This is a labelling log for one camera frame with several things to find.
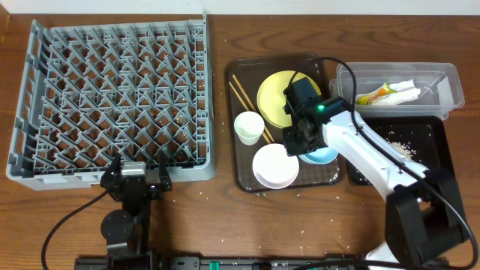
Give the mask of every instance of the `black tray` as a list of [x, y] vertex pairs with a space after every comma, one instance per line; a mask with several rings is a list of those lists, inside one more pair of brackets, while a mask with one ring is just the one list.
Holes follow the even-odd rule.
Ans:
[[[236, 136], [233, 122], [238, 114], [245, 111], [245, 108], [239, 102], [235, 93], [230, 89], [228, 82], [231, 82], [237, 89], [238, 93], [242, 95], [233, 80], [232, 75], [235, 74], [258, 111], [257, 92], [263, 80], [278, 71], [296, 71], [316, 57], [318, 57], [318, 55], [313, 53], [302, 53], [261, 58], [244, 58], [235, 60], [227, 66], [224, 76], [229, 124], [230, 130], [232, 131], [233, 168], [235, 172], [235, 182], [243, 191], [264, 192], [271, 190], [261, 185], [255, 179], [254, 173], [252, 172], [252, 160], [254, 159], [254, 155], [260, 148], [266, 145], [266, 141], [263, 137], [260, 137], [259, 142], [255, 145], [246, 146], [242, 144]], [[322, 64], [318, 64], [318, 67], [316, 67], [315, 64], [312, 64], [310, 68], [302, 73], [315, 81], [315, 83], [322, 89], [322, 93], [326, 98], [330, 97], [329, 81], [327, 80]], [[267, 121], [265, 121], [265, 125], [274, 137], [274, 141], [283, 144], [281, 129], [272, 126]], [[342, 157], [339, 155], [338, 158], [325, 165], [312, 165], [298, 159], [298, 162], [300, 163], [298, 176], [296, 180], [286, 188], [304, 188], [337, 183], [340, 181], [341, 173], [343, 172], [343, 170], [338, 167], [339, 158]]]
[[[366, 118], [365, 123], [383, 139], [409, 144], [416, 150], [412, 160], [428, 169], [444, 168], [454, 173], [445, 128], [435, 116]], [[350, 180], [357, 185], [371, 183], [350, 163], [346, 162]]]

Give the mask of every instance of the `gray dish rack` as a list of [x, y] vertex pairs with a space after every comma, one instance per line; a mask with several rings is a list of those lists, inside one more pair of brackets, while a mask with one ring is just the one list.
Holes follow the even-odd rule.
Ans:
[[44, 28], [34, 21], [7, 176], [87, 188], [120, 153], [174, 182], [215, 174], [212, 69], [203, 19]]

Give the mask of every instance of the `brown tray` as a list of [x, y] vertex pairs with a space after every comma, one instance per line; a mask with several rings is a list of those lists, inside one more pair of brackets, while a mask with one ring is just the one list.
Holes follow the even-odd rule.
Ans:
[[[295, 55], [277, 55], [259, 58], [243, 58], [231, 62], [225, 70], [225, 88], [226, 88], [226, 102], [228, 107], [229, 124], [232, 140], [232, 158], [233, 168], [235, 172], [235, 182], [246, 192], [260, 192], [270, 191], [261, 185], [254, 176], [252, 171], [252, 160], [259, 149], [267, 143], [263, 137], [260, 137], [259, 142], [252, 146], [242, 144], [233, 129], [233, 121], [236, 116], [245, 111], [245, 108], [240, 103], [235, 93], [230, 89], [228, 82], [231, 82], [237, 91], [237, 85], [233, 80], [232, 75], [237, 76], [238, 81], [247, 92], [248, 97], [252, 100], [253, 105], [257, 107], [257, 92], [263, 80], [268, 76], [278, 71], [296, 71], [311, 59], [318, 57], [313, 53], [301, 53]], [[329, 81], [322, 64], [316, 67], [312, 64], [306, 69], [303, 74], [309, 76], [322, 89], [322, 94], [326, 98], [330, 98]], [[271, 135], [276, 143], [284, 143], [281, 129], [274, 127], [265, 121], [266, 127], [270, 130]], [[305, 163], [298, 159], [300, 163], [300, 171], [297, 179], [286, 188], [305, 188], [320, 185], [333, 185], [340, 181], [343, 169], [339, 169], [338, 156], [331, 163], [325, 165], [312, 165]]]

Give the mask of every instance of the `blue bowl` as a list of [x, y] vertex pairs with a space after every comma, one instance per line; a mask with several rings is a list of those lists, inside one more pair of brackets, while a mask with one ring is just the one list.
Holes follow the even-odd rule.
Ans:
[[301, 154], [298, 157], [308, 164], [327, 164], [332, 162], [338, 155], [333, 148], [324, 147], [308, 154]]

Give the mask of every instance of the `wooden table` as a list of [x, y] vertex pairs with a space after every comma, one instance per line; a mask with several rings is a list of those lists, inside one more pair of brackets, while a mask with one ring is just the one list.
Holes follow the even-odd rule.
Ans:
[[[3, 175], [32, 20], [53, 27], [187, 18], [200, 16], [0, 18], [0, 269], [39, 269], [41, 246], [52, 227], [102, 192], [100, 187], [35, 192]], [[480, 17], [211, 16], [210, 20], [217, 175], [210, 181], [174, 184], [163, 202], [153, 204], [153, 248], [169, 255], [321, 257], [367, 253], [383, 241], [385, 204], [372, 187], [352, 186], [344, 178], [332, 187], [249, 194], [234, 184], [224, 68], [237, 58], [291, 52], [314, 52], [347, 62], [454, 64], [466, 105], [450, 113], [445, 129], [469, 224], [480, 231]], [[330, 77], [335, 76], [335, 66], [328, 65]], [[50, 268], [71, 269], [80, 255], [105, 254], [100, 224], [119, 207], [105, 197], [70, 219], [50, 242]], [[462, 244], [448, 258], [463, 265], [471, 258], [470, 249]]]

